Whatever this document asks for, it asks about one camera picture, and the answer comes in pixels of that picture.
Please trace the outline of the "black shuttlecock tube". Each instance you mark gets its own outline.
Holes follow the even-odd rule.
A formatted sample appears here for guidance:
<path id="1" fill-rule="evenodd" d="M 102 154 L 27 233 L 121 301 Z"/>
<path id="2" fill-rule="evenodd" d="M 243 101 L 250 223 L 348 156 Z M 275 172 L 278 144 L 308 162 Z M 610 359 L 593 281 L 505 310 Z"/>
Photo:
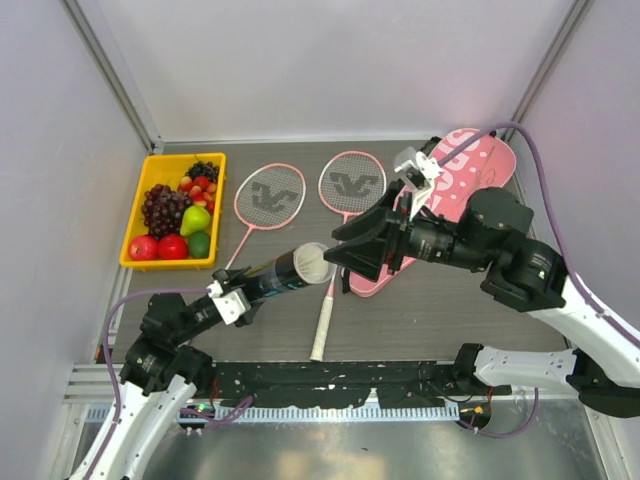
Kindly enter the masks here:
<path id="1" fill-rule="evenodd" d="M 302 281 L 295 272 L 293 265 L 295 249 L 248 272 L 249 280 L 244 291 L 248 294 L 251 303 L 312 286 Z"/>

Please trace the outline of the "clear tube lid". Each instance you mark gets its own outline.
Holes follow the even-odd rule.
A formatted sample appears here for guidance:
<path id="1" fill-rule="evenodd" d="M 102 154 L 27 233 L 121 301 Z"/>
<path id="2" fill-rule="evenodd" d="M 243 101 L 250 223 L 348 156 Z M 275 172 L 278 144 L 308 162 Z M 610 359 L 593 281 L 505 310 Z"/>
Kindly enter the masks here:
<path id="1" fill-rule="evenodd" d="M 293 265 L 299 278 L 309 285 L 328 282 L 335 273 L 335 266 L 324 258 L 328 246 L 308 242 L 293 252 Z"/>

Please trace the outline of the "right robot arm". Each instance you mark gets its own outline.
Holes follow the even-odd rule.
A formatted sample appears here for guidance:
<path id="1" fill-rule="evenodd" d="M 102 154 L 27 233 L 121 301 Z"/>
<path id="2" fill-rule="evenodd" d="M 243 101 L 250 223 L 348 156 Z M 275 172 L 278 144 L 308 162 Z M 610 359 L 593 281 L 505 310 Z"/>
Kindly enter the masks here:
<path id="1" fill-rule="evenodd" d="M 336 228 L 339 244 L 325 260 L 371 281 L 382 271 L 395 273 L 407 258 L 482 273 L 480 288 L 494 301 L 542 321 L 573 345 L 513 352 L 466 343 L 452 368 L 459 391 L 512 385 L 567 390 L 599 413 L 638 416 L 638 332 L 596 306 L 560 253 L 528 237 L 530 208 L 489 187 L 474 192 L 452 222 L 427 208 L 410 214 L 412 196 L 400 186 L 393 182 L 373 207 Z"/>

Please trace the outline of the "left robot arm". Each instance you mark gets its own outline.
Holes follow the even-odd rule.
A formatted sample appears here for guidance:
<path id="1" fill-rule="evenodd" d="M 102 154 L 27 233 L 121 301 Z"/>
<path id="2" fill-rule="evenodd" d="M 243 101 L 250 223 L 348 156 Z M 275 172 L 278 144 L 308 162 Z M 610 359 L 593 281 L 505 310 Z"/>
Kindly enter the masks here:
<path id="1" fill-rule="evenodd" d="M 186 288 L 142 290 L 149 300 L 141 334 L 120 370 L 106 355 L 114 390 L 108 417 L 77 469 L 74 479 L 140 479 L 162 437 L 185 402 L 206 396 L 215 378 L 210 355 L 190 340 L 224 323 L 244 323 L 255 311 L 245 291 L 245 269 L 220 269 L 197 300 L 185 303 Z"/>

